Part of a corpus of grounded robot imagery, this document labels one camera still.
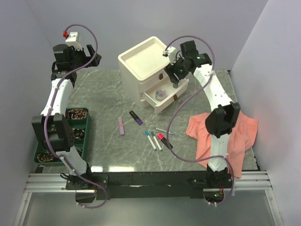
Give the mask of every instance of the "pink cloth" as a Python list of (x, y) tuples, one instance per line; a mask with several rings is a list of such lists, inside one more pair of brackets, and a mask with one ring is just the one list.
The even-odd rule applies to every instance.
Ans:
[[(189, 119), (186, 134), (198, 140), (196, 159), (210, 156), (211, 138), (205, 126), (205, 119), (209, 113), (203, 113), (191, 116)], [(241, 111), (228, 142), (228, 155), (231, 166), (234, 170), (234, 176), (241, 178), (241, 171), (245, 151), (254, 144), (258, 128), (258, 120), (245, 116)], [(207, 167), (209, 160), (201, 161), (199, 164)]]

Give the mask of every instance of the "gray marble tabletop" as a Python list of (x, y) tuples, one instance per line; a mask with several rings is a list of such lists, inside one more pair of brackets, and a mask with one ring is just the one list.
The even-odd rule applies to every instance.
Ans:
[[(227, 71), (216, 71), (227, 94), (236, 101), (234, 89)], [(199, 163), (187, 163), (175, 158), (163, 146), (163, 151), (154, 151), (145, 131), (154, 127), (166, 129), (175, 109), (192, 93), (200, 88), (199, 82), (189, 76), (187, 90), (168, 108), (159, 114), (152, 106), (141, 109), (124, 93), (118, 70), (81, 70), (78, 72), (68, 107), (86, 107), (90, 110), (91, 129), (87, 162), (94, 172), (113, 171), (185, 171), (206, 170)], [(133, 110), (143, 121), (139, 126), (131, 117)], [(189, 117), (210, 112), (210, 105), (204, 92), (188, 102), (178, 113), (170, 131), (178, 136), (170, 136), (174, 151), (186, 159), (195, 159), (197, 140), (186, 135)], [(122, 116), (125, 135), (119, 133), (117, 117)], [(256, 159), (252, 149), (246, 151), (243, 170), (256, 170)], [(67, 172), (62, 167), (44, 167), (45, 173)]]

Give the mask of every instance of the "black marker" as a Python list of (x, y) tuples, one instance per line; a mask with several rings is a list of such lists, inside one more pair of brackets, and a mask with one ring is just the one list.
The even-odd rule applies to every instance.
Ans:
[(166, 147), (168, 147), (167, 140), (166, 140), (166, 138), (161, 133), (158, 134), (158, 138), (162, 141), (163, 144), (165, 144)]
[(135, 114), (135, 112), (130, 111), (129, 113), (130, 113), (130, 115), (133, 117), (133, 119), (135, 119), (135, 121), (136, 121), (139, 125), (141, 125), (141, 124), (143, 123), (142, 120), (139, 119), (139, 117)]

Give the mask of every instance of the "white marker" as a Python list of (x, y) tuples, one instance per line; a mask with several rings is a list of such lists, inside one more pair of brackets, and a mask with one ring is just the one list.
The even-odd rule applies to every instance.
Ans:
[(146, 134), (147, 138), (149, 139), (150, 144), (152, 145), (152, 147), (153, 147), (154, 150), (156, 151), (156, 150), (157, 150), (157, 149), (156, 149), (156, 146), (154, 145), (154, 142), (151, 140), (151, 137), (150, 137), (148, 131), (145, 131), (145, 134)]
[(159, 150), (162, 151), (162, 148), (161, 148), (161, 146), (160, 146), (160, 144), (159, 144), (159, 142), (158, 142), (158, 140), (157, 140), (157, 138), (156, 138), (154, 132), (151, 132), (151, 135), (152, 135), (152, 137), (154, 138), (154, 140), (155, 140), (155, 142), (156, 142), (156, 145), (158, 146)]
[[(164, 132), (164, 133), (167, 133), (167, 131), (166, 130), (164, 130), (164, 129), (159, 129), (158, 127), (155, 127), (155, 130), (158, 130), (158, 131), (161, 131), (161, 132)], [(170, 135), (174, 135), (175, 136), (175, 133), (173, 133), (173, 132), (168, 132)]]

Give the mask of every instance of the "pink highlighter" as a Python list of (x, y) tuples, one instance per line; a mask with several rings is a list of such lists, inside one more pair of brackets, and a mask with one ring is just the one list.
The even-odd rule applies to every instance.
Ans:
[(119, 131), (120, 131), (120, 135), (124, 135), (124, 127), (123, 127), (123, 122), (122, 122), (122, 117), (118, 117), (118, 123), (119, 123)]

